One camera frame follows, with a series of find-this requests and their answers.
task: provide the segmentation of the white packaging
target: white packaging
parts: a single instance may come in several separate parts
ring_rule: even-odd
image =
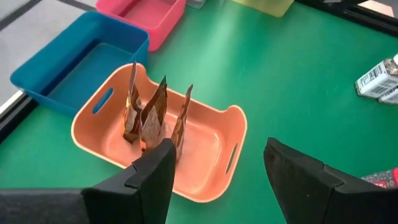
[[[384,62],[380,62],[355,82],[358,94],[371,98],[379,98],[396,86],[398,77],[388,75]]]
[[[381,103],[398,104],[398,87],[395,87],[379,98]]]

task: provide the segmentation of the yellow container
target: yellow container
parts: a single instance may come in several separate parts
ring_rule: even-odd
[[[282,17],[294,0],[232,0],[272,16]]]

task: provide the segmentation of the green table surface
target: green table surface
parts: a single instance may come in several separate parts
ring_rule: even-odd
[[[220,110],[239,105],[248,132],[225,194],[173,194],[167,223],[285,223],[264,168],[268,137],[357,177],[397,166],[398,107],[354,90],[397,49],[393,37],[298,3],[282,19],[228,0],[187,8],[150,54],[149,75],[182,93],[194,83],[193,97]],[[0,145],[0,187],[87,187],[117,173],[74,145],[71,123],[37,107]]]

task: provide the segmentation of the gray floor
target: gray floor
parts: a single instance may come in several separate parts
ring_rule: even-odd
[[[28,0],[0,0],[0,19]],[[96,0],[78,0],[95,6]],[[398,0],[378,0],[393,6],[398,17]],[[82,10],[57,0],[43,0],[0,32],[0,105],[17,89],[11,73],[72,23]]]

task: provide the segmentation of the pink plastic bin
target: pink plastic bin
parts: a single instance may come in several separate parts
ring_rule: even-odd
[[[98,12],[148,32],[149,51],[157,50],[180,20],[186,0],[98,0]]]

